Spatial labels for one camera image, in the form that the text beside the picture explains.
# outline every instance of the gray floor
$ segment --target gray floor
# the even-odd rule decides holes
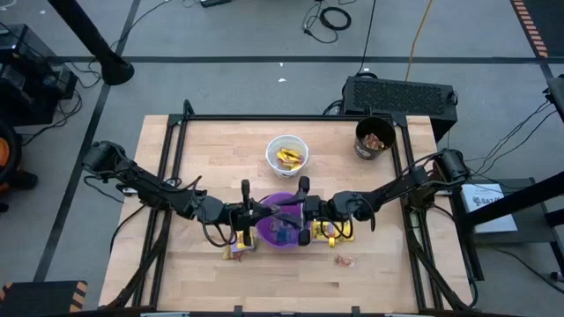
[[[108,42],[119,38],[131,0],[79,1]],[[143,0],[137,17],[160,0]],[[426,1],[380,0],[368,55],[407,56]],[[133,29],[125,55],[260,56],[361,55],[371,2],[346,6],[353,22],[332,45],[305,36],[301,21],[312,1],[239,0],[210,9],[190,9],[172,0]],[[59,55],[90,55],[47,2],[18,1],[0,11],[4,23],[27,23]],[[323,29],[320,36],[330,37]],[[437,0],[420,35],[417,56],[532,57],[533,52],[509,0]],[[320,114],[340,95],[357,63],[136,63],[136,75],[112,87],[95,140],[117,142],[133,156],[143,117],[179,113],[190,99],[197,113]],[[379,77],[402,80],[403,63],[368,63]],[[555,76],[564,65],[551,65]],[[81,76],[86,82],[93,80]],[[453,85],[458,91],[458,124],[449,146],[467,158],[486,154],[544,100],[545,78],[536,64],[414,64],[410,79]],[[80,90],[83,110],[61,129],[46,132],[24,151],[23,165],[39,174],[34,191],[11,193],[11,212],[0,216],[0,284],[33,279],[55,220],[72,166],[100,94],[101,84]],[[511,144],[526,137],[538,115]],[[37,127],[23,130],[33,131]],[[560,118],[550,117],[531,140],[502,158],[491,177],[535,177],[561,171],[564,132]],[[439,146],[446,146],[442,140]],[[561,208],[550,202],[549,209]],[[117,226],[118,203],[79,184],[48,272],[48,280],[85,279],[86,307],[95,308],[108,264],[108,243]],[[541,272],[557,269],[548,246],[513,247]],[[504,254],[479,250],[486,275],[479,282],[478,308],[492,313],[557,316],[560,294]]]

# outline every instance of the wooden table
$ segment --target wooden table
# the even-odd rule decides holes
[[[166,116],[146,116],[137,146],[135,160],[155,174],[166,122]],[[373,161],[358,158],[353,151],[355,125],[356,122],[189,122],[180,177],[189,183],[203,175],[198,188],[208,189],[209,195],[224,202],[241,200],[242,179],[250,180],[250,194],[255,199],[279,191],[295,192],[298,179],[280,179],[264,158],[272,138],[293,134],[310,148],[308,165],[301,174],[310,179],[311,195],[328,200],[341,190],[373,190],[396,177],[391,151]],[[427,117],[408,117],[408,125],[416,159],[436,151]],[[178,129],[175,133],[167,175],[172,169]],[[402,166],[406,166],[399,129],[397,133]],[[449,210],[447,198],[437,197],[437,204]],[[136,197],[126,198],[121,219],[138,206]],[[147,211],[133,218],[117,236],[101,305],[118,294],[137,268],[148,214]],[[201,224],[173,215],[158,309],[233,311],[234,306],[242,305],[247,312],[347,313],[351,306],[359,306],[364,313],[417,312],[399,201],[383,205],[375,217],[375,232],[370,232],[369,222],[355,223],[354,242],[335,248],[312,243],[286,250],[259,242],[254,253],[246,253],[241,262],[236,262],[222,260],[223,250],[205,239]],[[461,300],[470,303],[471,292],[454,224],[433,211],[428,212],[427,222],[437,269]],[[217,233],[212,237],[219,240]],[[356,266],[335,265],[336,254],[352,257]],[[432,306],[427,273],[420,267],[427,306]],[[149,273],[144,303],[148,303],[151,282]]]

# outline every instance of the yellow cable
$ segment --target yellow cable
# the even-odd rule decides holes
[[[433,0],[429,0],[427,8],[425,9],[425,14],[423,14],[421,23],[419,23],[419,28],[417,29],[417,33],[415,33],[415,39],[413,39],[413,44],[412,44],[412,52],[409,54],[409,62],[407,63],[407,72],[405,73],[405,81],[407,81],[407,79],[409,78],[409,69],[412,67],[413,52],[415,52],[415,43],[417,43],[417,38],[419,37],[419,33],[421,33],[421,29],[425,24],[425,20],[427,19],[427,14],[429,13],[429,9],[431,9],[431,4],[433,4]]]

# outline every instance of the white bowl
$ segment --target white bowl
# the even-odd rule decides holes
[[[301,156],[303,156],[303,163],[301,164],[301,166],[294,169],[293,171],[279,169],[278,156],[276,155],[276,153],[280,150],[280,148],[297,151]],[[283,178],[290,178],[297,174],[301,170],[301,168],[304,167],[306,163],[308,163],[309,149],[308,146],[299,137],[283,135],[278,136],[268,144],[268,146],[266,147],[265,156],[268,164],[270,164],[276,175]]]

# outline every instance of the black cup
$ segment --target black cup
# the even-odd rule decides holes
[[[362,143],[364,136],[374,133],[385,145],[383,150],[374,150]],[[356,139],[354,151],[363,159],[376,159],[382,152],[388,150],[396,142],[394,127],[382,118],[368,117],[356,125]]]

